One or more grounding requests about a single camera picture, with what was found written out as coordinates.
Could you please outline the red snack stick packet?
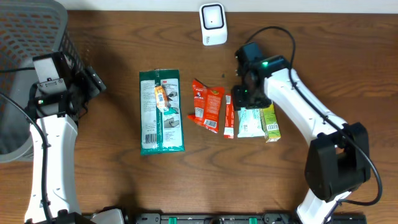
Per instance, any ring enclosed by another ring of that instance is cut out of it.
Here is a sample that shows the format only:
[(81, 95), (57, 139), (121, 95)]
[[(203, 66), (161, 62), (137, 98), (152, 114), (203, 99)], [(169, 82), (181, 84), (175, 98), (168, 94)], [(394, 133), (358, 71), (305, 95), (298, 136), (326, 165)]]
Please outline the red snack stick packet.
[(226, 115), (224, 124), (224, 137), (228, 139), (234, 138), (234, 107), (231, 95), (226, 96)]

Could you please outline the red chips bag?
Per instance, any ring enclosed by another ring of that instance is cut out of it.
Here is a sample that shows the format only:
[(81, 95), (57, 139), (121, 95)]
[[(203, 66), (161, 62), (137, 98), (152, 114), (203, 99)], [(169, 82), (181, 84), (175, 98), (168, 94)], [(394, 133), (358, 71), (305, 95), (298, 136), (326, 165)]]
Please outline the red chips bag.
[(220, 86), (208, 87), (197, 79), (194, 79), (192, 88), (195, 112), (189, 114), (187, 118), (199, 126), (218, 133), (224, 88)]

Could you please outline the light blue snack packet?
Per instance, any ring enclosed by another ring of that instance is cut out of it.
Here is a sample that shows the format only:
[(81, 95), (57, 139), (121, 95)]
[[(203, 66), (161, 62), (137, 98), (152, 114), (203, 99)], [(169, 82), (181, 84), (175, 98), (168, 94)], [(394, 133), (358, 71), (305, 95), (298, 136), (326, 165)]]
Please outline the light blue snack packet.
[(241, 108), (238, 111), (238, 138), (264, 137), (259, 109)]

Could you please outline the green yellow juice carton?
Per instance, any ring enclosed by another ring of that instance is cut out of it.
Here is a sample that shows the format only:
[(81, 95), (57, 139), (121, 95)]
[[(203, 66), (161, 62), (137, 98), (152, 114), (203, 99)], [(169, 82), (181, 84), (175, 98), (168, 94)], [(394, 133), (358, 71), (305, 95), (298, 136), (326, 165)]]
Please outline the green yellow juice carton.
[(262, 129), (266, 142), (276, 142), (281, 138), (279, 125), (276, 119), (274, 104), (260, 109)]

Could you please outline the orange snack box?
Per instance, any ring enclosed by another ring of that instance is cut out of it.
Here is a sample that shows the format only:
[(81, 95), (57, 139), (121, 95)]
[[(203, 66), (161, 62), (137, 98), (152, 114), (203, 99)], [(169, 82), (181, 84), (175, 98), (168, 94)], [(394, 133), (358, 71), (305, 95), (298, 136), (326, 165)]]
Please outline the orange snack box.
[(168, 99), (162, 85), (157, 85), (154, 88), (154, 92), (155, 92), (155, 100), (158, 110), (162, 113), (168, 112), (169, 110)]

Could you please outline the green snack bag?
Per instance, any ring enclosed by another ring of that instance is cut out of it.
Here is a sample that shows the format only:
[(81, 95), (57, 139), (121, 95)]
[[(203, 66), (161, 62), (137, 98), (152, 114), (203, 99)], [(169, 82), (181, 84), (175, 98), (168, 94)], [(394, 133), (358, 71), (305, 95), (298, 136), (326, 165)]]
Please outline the green snack bag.
[[(160, 112), (154, 88), (162, 85), (169, 110)], [(141, 155), (182, 152), (185, 150), (178, 70), (157, 69), (139, 73), (141, 110)]]

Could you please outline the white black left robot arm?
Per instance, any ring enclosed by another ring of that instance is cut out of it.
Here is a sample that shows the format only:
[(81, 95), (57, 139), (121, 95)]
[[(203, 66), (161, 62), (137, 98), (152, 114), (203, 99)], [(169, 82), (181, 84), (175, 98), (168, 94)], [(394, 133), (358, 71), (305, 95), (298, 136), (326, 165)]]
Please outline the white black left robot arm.
[(38, 82), (25, 108), (33, 140), (33, 180), (25, 223), (125, 223), (120, 208), (85, 216), (75, 186), (78, 120), (87, 103), (106, 89), (91, 67), (79, 69), (66, 52), (36, 56)]

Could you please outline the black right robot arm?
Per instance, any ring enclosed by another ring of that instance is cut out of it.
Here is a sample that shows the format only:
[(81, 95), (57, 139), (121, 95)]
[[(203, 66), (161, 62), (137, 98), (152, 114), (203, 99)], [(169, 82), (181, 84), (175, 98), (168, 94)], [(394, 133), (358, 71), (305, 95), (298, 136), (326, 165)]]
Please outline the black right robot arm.
[(255, 42), (235, 57), (242, 83), (233, 87), (236, 111), (277, 105), (305, 138), (309, 149), (305, 180), (309, 190), (289, 223), (366, 223), (364, 215), (336, 215), (344, 199), (371, 175), (369, 139), (361, 123), (348, 124), (331, 112), (302, 83), (281, 55), (266, 57)]

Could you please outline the white barcode scanner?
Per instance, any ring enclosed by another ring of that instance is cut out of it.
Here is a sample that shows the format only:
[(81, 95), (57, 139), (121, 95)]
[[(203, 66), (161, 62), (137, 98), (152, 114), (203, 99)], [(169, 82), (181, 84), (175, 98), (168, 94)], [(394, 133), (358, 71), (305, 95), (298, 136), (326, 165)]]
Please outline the white barcode scanner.
[(214, 2), (203, 4), (199, 9), (203, 45), (221, 45), (228, 39), (224, 6)]

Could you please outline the grey plastic mesh basket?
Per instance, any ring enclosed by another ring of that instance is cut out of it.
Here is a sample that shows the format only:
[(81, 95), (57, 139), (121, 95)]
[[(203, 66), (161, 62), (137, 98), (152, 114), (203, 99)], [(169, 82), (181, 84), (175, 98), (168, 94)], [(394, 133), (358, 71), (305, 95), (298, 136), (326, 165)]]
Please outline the grey plastic mesh basket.
[(72, 42), (67, 10), (57, 1), (1, 1), (1, 162), (30, 161), (33, 143), (29, 122), (4, 99), (26, 107), (37, 82), (33, 57), (62, 51), (81, 70), (84, 64)]

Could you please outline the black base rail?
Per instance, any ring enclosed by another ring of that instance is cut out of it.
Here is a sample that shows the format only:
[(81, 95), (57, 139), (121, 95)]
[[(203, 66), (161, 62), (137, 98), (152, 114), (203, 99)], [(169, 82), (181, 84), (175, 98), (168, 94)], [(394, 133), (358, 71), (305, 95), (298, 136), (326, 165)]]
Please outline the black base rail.
[(133, 224), (293, 224), (300, 223), (288, 213), (265, 213), (263, 215), (162, 215), (143, 213), (127, 218)]

